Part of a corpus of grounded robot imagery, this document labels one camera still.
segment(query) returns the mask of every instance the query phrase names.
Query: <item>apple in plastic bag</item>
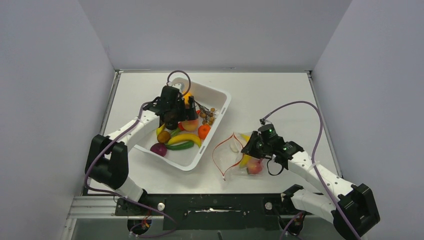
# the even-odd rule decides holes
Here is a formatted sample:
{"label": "apple in plastic bag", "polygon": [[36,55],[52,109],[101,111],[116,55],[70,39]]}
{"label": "apple in plastic bag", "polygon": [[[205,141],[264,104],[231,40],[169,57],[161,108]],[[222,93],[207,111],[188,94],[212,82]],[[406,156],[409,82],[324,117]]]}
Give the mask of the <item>apple in plastic bag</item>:
{"label": "apple in plastic bag", "polygon": [[258,174],[262,171],[261,161],[257,159],[251,159],[247,164],[247,174]]}

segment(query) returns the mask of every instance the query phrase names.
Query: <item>gray wall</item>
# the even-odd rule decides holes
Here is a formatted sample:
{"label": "gray wall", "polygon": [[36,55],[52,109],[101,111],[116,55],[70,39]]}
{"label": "gray wall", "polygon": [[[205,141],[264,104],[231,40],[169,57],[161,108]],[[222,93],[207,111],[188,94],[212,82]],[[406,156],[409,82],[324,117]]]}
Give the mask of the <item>gray wall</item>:
{"label": "gray wall", "polygon": [[353,0],[312,74],[343,175],[373,189],[370,239],[424,235],[423,12]]}
{"label": "gray wall", "polygon": [[58,239],[112,65],[77,0],[2,0],[0,72],[0,239]]}
{"label": "gray wall", "polygon": [[312,70],[351,0],[79,0],[116,69]]}

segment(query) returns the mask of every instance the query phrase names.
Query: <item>silver bolt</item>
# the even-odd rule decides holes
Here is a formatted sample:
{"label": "silver bolt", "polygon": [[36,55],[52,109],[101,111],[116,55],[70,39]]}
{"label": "silver bolt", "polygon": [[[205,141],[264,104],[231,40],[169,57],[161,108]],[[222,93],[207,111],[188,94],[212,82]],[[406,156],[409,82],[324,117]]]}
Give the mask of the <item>silver bolt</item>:
{"label": "silver bolt", "polygon": [[271,209],[273,209],[273,204],[270,203],[270,202],[267,202],[267,203],[265,203],[265,208],[266,208],[266,210],[271,210]]}
{"label": "silver bolt", "polygon": [[157,205],[157,210],[163,211],[164,209],[165,209],[165,204],[163,204],[162,202],[159,202],[159,204]]}

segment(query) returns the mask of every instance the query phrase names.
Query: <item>plastic bag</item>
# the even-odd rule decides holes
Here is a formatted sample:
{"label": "plastic bag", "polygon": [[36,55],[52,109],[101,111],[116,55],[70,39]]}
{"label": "plastic bag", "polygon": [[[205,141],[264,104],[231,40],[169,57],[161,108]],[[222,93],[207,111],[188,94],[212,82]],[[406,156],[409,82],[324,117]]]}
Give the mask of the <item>plastic bag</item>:
{"label": "plastic bag", "polygon": [[241,153],[248,143],[251,132],[234,132],[220,142],[212,151],[212,160],[225,181],[229,174],[236,176],[261,176],[264,172],[262,159]]}

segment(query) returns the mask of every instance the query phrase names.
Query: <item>table surface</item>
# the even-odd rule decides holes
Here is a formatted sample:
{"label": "table surface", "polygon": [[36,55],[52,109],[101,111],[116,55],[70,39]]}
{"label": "table surface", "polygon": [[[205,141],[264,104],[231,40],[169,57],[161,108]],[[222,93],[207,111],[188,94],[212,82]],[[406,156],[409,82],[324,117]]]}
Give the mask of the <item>table surface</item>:
{"label": "table surface", "polygon": [[[259,119],[277,107],[298,100],[315,104],[306,73],[188,74],[193,81],[229,92],[231,103],[197,167],[190,172],[181,171],[133,148],[128,153],[129,176],[140,187],[150,194],[260,194],[282,193],[298,184],[317,192],[303,178],[287,170],[278,176],[231,176],[227,181],[223,181],[212,161],[212,150],[218,143],[233,132],[257,130],[260,127]],[[105,135],[132,120],[138,114],[142,103],[154,99],[160,93],[167,76],[168,73],[122,73],[105,126]],[[184,75],[176,73],[172,79],[176,77],[185,78]],[[269,120],[286,141],[294,141],[309,154],[312,153],[320,126],[313,108],[306,104],[295,104],[275,112]],[[333,173],[337,173],[325,134],[321,137],[316,160]],[[108,189],[94,180],[90,185]]]}

